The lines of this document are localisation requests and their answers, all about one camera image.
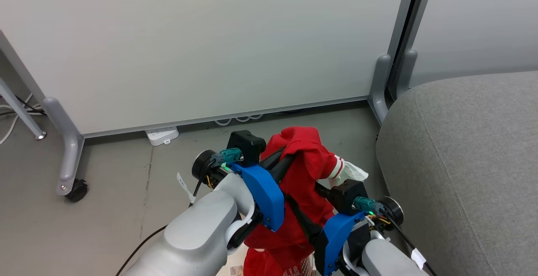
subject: blue bracket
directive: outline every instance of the blue bracket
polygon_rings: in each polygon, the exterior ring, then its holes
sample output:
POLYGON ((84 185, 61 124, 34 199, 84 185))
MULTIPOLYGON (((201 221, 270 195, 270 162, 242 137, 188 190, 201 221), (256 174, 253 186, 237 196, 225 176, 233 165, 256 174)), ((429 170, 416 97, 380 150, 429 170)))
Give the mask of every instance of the blue bracket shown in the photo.
POLYGON ((264 226, 276 232, 284 222, 284 194, 274 178, 269 171, 259 165, 242 167, 233 163, 230 167, 243 178, 248 190, 252 193, 254 201, 264 216, 264 226))
POLYGON ((336 271, 336 261, 338 260, 340 251, 342 251, 349 234, 351 234, 353 226, 363 220, 364 217, 365 212, 359 212, 352 216, 338 213, 325 223, 321 231, 321 235, 324 234, 327 238, 323 270, 324 276, 336 271))

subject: sofa seam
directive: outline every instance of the sofa seam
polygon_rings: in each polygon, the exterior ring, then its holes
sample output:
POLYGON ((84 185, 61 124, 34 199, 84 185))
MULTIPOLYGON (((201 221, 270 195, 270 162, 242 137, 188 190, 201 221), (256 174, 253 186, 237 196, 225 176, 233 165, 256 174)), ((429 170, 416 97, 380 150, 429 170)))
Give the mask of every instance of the sofa seam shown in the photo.
POLYGON ((443 172, 444 172, 444 174, 446 176, 446 180, 448 180, 448 183, 450 185, 450 194, 452 196, 452 199, 456 202, 456 205, 458 207, 459 213, 465 219, 464 223, 465 223, 465 226, 467 227, 467 231, 469 232, 470 236, 472 237, 473 246, 475 247, 475 250, 477 251, 480 258, 482 259, 482 263, 484 264, 486 270, 488 271, 488 274, 491 276, 492 272, 493 272, 494 275, 497 275, 497 272, 495 271, 495 268, 491 264, 491 262, 490 262, 490 260, 488 258, 488 255, 486 255, 486 252, 484 251, 484 249, 482 247, 482 244, 480 243, 480 241, 478 239, 478 236, 476 235, 476 232, 473 230, 473 227, 471 225, 471 220, 469 219, 469 216, 467 216, 467 213, 465 212, 465 208, 463 207, 462 202, 459 200, 457 192, 456 192, 456 190, 454 188, 454 185, 452 184, 452 180, 450 178, 450 172, 448 171, 448 169, 445 166, 443 158, 440 155, 439 149, 437 148, 437 146, 433 142, 432 136, 431 136, 431 134, 430 134, 430 132, 428 130, 428 127, 426 126, 426 123, 425 123, 424 118, 422 116, 422 113, 421 113, 421 111, 419 109, 419 106, 417 105, 417 91, 416 90, 415 90, 415 92, 413 94, 413 104, 415 106, 415 110, 419 114, 420 123, 422 123, 422 126, 423 126, 423 128, 424 128, 424 130, 426 132, 426 135, 428 136, 428 140, 429 140, 430 144, 432 145, 432 147, 435 150, 435 155, 438 158, 438 163, 439 163, 440 167, 442 168, 442 170, 443 170, 443 172))

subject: white cable label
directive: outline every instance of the white cable label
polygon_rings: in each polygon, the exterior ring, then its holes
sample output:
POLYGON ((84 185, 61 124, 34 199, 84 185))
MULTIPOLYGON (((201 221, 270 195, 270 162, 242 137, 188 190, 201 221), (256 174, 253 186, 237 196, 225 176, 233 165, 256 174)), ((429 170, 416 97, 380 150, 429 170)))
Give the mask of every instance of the white cable label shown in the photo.
POLYGON ((424 268, 424 263, 426 262, 426 259, 417 249, 413 249, 413 251, 411 252, 411 260, 415 261, 417 266, 419 266, 419 269, 422 270, 422 268, 424 268))
POLYGON ((196 196, 194 196, 190 191, 189 188, 187 188, 187 184, 183 181, 183 178, 181 178, 181 175, 179 175, 179 172, 177 173, 177 181, 179 184, 183 187, 183 190, 187 192, 187 195, 189 196, 190 203, 194 203, 194 200, 196 199, 196 196))

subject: white power strip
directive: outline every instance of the white power strip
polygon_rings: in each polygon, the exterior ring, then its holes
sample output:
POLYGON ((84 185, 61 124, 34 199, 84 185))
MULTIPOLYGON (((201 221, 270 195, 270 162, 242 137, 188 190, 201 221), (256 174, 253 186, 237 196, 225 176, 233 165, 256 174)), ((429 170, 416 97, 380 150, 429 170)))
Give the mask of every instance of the white power strip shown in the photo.
POLYGON ((159 146, 161 144, 170 144, 171 140, 179 136, 179 132, 176 127, 166 127, 153 130, 146 130, 148 139, 152 146, 159 146))

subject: gray sofa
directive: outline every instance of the gray sofa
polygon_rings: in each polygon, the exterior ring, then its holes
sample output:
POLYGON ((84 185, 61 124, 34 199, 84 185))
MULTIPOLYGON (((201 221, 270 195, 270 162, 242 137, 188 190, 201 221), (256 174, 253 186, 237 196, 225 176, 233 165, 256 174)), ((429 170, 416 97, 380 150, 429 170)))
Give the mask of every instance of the gray sofa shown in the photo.
POLYGON ((376 152, 439 276, 538 275, 538 71, 413 88, 376 152))

